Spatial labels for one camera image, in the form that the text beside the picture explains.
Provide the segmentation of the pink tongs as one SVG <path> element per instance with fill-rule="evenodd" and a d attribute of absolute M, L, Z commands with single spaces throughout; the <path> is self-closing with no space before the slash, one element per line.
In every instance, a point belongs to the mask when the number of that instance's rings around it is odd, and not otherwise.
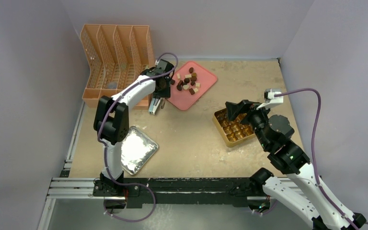
<path fill-rule="evenodd" d="M 160 102 L 160 109 L 163 109 L 165 106 L 165 98 L 161 98 L 161 102 Z"/>

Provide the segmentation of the gold chocolate box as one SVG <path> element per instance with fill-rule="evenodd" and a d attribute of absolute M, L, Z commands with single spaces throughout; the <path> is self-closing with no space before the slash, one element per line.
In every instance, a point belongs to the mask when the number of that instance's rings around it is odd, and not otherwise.
<path fill-rule="evenodd" d="M 250 125 L 241 124 L 245 116 L 246 114 L 240 114 L 235 120 L 229 121 L 226 108 L 213 114 L 213 123 L 227 147 L 233 148 L 256 137 Z"/>

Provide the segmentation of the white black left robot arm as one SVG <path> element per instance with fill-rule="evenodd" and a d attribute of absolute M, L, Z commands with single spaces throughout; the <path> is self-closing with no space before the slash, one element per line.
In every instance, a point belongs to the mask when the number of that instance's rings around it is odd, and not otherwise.
<path fill-rule="evenodd" d="M 105 190 L 112 196 L 123 192 L 123 167 L 121 163 L 122 141 L 129 131 L 129 112 L 149 94 L 156 97 L 170 96 L 171 74 L 176 66 L 159 59 L 154 67 L 140 73 L 137 79 L 124 90 L 111 97 L 102 96 L 98 102 L 93 128 L 97 140 L 103 145 L 104 169 L 101 181 Z"/>

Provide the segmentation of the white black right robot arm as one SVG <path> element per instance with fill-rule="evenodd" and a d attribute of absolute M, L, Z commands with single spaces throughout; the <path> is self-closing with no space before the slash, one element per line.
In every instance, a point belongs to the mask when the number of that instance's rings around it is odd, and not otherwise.
<path fill-rule="evenodd" d="M 294 129 L 282 115 L 268 117 L 269 109 L 260 103 L 242 100 L 226 102 L 227 119 L 234 121 L 245 114 L 243 125 L 251 125 L 271 164 L 287 176 L 303 194 L 282 184 L 279 178 L 265 168 L 250 177 L 250 189 L 256 195 L 265 193 L 275 198 L 302 218 L 314 230 L 355 230 L 365 223 L 365 217 L 344 206 L 322 179 L 315 177 L 314 165 L 304 150 L 291 140 Z"/>

